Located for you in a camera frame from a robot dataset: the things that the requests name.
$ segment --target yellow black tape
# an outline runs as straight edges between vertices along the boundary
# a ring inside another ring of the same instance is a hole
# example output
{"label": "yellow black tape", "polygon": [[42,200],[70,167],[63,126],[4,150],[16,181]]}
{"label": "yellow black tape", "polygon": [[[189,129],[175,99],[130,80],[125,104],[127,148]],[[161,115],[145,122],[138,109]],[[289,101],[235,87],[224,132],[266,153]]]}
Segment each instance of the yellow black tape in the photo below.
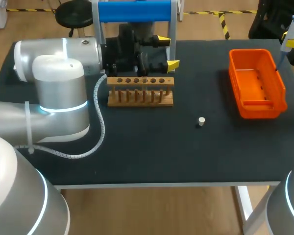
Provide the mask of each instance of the yellow black tape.
{"label": "yellow black tape", "polygon": [[225,23],[225,18],[224,18],[224,14],[219,14],[219,21],[220,24],[222,26],[222,30],[223,30],[223,34],[226,40],[231,39],[230,38],[230,34],[229,34],[229,30],[227,29],[226,23]]}
{"label": "yellow black tape", "polygon": [[184,15],[219,15],[219,14],[256,14],[255,10],[243,10],[243,11],[186,11]]}
{"label": "yellow black tape", "polygon": [[[12,9],[7,8],[6,11],[40,11],[40,12],[51,12],[51,9]],[[187,11],[184,12],[184,15],[205,15],[205,14],[255,14],[257,11],[255,10],[243,10],[243,11]]]}
{"label": "yellow black tape", "polygon": [[11,8],[7,8],[6,11],[12,11],[12,12],[19,12],[19,11],[40,11],[40,12],[51,12],[51,9],[11,9]]}

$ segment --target white coiled cable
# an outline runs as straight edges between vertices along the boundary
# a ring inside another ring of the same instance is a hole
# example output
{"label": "white coiled cable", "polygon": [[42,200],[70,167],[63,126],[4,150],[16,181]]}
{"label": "white coiled cable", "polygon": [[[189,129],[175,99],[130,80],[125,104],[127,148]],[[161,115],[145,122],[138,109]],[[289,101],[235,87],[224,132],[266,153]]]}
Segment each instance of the white coiled cable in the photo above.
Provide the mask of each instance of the white coiled cable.
{"label": "white coiled cable", "polygon": [[[33,145],[32,147],[34,149],[41,150],[41,151],[51,153],[53,155],[56,155],[56,156],[59,156],[59,157],[62,157],[62,158],[68,158],[68,159],[80,159],[80,158],[87,157],[87,156],[91,155],[92,153],[94,153],[100,147],[100,145],[102,144],[103,139],[104,139],[104,135],[105,135],[105,126],[104,126],[104,122],[103,122],[103,117],[102,117],[102,114],[101,114],[101,111],[100,111],[100,108],[99,108],[99,104],[98,104],[98,89],[99,89],[100,84],[106,78],[107,78],[106,74],[101,76],[101,78],[97,81],[97,83],[95,85],[95,88],[94,88],[94,103],[95,103],[95,109],[96,109],[96,112],[97,112],[97,115],[98,115],[98,118],[99,118],[99,122],[100,122],[100,126],[101,126],[101,135],[100,135],[99,141],[97,142],[97,144],[91,150],[89,150],[89,151],[87,151],[86,153],[83,153],[83,154],[73,155],[73,154],[61,153],[59,151],[56,151],[56,150],[53,150],[51,148],[47,148],[47,147],[44,147],[44,146],[40,146],[40,145]],[[15,148],[29,148],[28,145],[16,145],[14,147]]]}

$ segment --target black table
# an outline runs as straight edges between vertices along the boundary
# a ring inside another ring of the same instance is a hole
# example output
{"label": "black table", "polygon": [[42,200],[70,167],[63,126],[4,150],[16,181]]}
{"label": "black table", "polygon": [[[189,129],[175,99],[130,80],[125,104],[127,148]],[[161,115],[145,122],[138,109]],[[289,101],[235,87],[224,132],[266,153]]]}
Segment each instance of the black table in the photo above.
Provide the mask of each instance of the black table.
{"label": "black table", "polygon": [[[286,112],[274,120],[242,119],[228,75],[233,48],[266,48],[276,62],[280,58],[278,40],[177,42],[181,62],[172,74],[174,107],[107,107],[108,88],[102,84],[98,99],[106,136],[97,152],[80,160],[38,150],[22,153],[52,184],[63,187],[279,182],[294,167],[294,74],[285,60],[280,74]],[[34,85],[16,82],[13,66],[12,48],[0,72],[0,101],[38,103]],[[90,132],[77,141],[46,146],[77,154],[97,143],[100,126],[92,101],[97,79],[87,78]],[[201,128],[199,117],[206,118]]]}

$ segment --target wooden peg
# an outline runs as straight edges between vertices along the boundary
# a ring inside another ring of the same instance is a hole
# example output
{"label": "wooden peg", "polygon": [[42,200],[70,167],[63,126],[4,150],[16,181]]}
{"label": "wooden peg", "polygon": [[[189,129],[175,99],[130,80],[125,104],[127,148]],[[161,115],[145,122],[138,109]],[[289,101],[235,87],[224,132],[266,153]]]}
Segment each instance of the wooden peg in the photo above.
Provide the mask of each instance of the wooden peg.
{"label": "wooden peg", "polygon": [[143,103],[146,102],[146,91],[143,91]]}
{"label": "wooden peg", "polygon": [[111,89],[111,94],[112,94],[112,97],[113,97],[113,98],[116,97],[116,89],[115,89],[115,87],[112,87],[112,89]]}
{"label": "wooden peg", "polygon": [[137,89],[135,89],[135,102],[137,102],[137,99],[138,99],[138,91]]}
{"label": "wooden peg", "polygon": [[155,91],[151,90],[151,102],[153,103],[155,97]]}
{"label": "wooden peg", "polygon": [[163,95],[163,90],[161,89],[159,92],[159,103],[162,102],[162,95]]}
{"label": "wooden peg", "polygon": [[126,89],[126,101],[129,102],[129,89]]}
{"label": "wooden peg", "polygon": [[171,87],[167,86],[166,95],[170,95]]}
{"label": "wooden peg", "polygon": [[119,102],[121,103],[122,102],[122,91],[118,90],[118,92],[119,92]]}

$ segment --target test tube rack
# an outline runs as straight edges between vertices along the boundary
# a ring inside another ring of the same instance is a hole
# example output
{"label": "test tube rack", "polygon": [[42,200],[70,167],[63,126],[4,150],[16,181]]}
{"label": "test tube rack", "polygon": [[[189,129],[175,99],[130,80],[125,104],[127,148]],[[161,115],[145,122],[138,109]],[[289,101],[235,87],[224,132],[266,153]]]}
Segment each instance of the test tube rack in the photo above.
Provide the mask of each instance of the test tube rack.
{"label": "test tube rack", "polygon": [[173,77],[108,77],[107,85],[110,107],[173,106]]}

